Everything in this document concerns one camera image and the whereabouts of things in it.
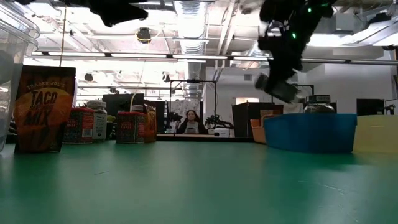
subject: cable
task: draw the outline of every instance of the cable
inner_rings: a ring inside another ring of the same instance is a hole
[[[63,50],[65,46],[65,27],[67,26],[67,5],[65,5],[65,10],[63,15],[63,29],[62,29],[62,46],[61,46],[61,56],[60,56],[60,67],[62,66]]]
[[[359,18],[359,16],[357,14],[354,14],[361,22],[367,22],[367,21],[363,21],[361,18]]]
[[[139,87],[139,85],[141,84],[142,77],[144,76],[144,68],[145,68],[145,61],[144,61],[144,64],[142,65],[141,77],[139,78],[137,88],[136,88],[136,90],[134,91],[134,94],[132,95],[131,100],[130,100],[130,112],[131,112],[131,105],[132,105],[132,102],[134,101],[134,97],[135,97],[136,94],[137,94],[138,87]]]

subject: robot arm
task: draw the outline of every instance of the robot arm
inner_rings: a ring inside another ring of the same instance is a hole
[[[256,88],[291,103],[299,92],[286,81],[303,69],[301,59],[311,35],[322,17],[333,15],[336,0],[265,0],[260,20],[268,24],[264,37],[258,40],[261,50],[272,54],[269,60],[269,77],[261,75]],[[273,35],[273,30],[280,35]]]

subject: jar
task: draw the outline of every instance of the jar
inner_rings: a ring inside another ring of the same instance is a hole
[[[140,112],[120,112],[116,130],[116,143],[144,143],[145,114]]]
[[[307,106],[304,108],[307,114],[336,113],[330,105],[330,95],[312,95],[308,97]]]
[[[89,108],[72,108],[65,127],[63,143],[90,144],[93,142],[94,110]]]
[[[131,111],[143,113],[144,112],[144,106],[142,106],[142,105],[133,105],[133,106],[131,106]]]
[[[87,102],[87,107],[94,110],[93,142],[104,142],[106,139],[106,103],[100,100]]]

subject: blue plastic bin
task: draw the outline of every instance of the blue plastic bin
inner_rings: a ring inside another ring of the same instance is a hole
[[[264,120],[269,147],[295,152],[351,153],[356,114],[285,114]]]

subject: bottle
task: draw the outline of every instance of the bottle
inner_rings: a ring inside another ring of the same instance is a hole
[[[106,139],[106,120],[108,112],[106,103],[100,100],[87,102],[87,107],[94,110],[93,142],[104,142]]]
[[[312,95],[308,97],[307,106],[304,108],[307,114],[336,113],[330,105],[330,95]]]

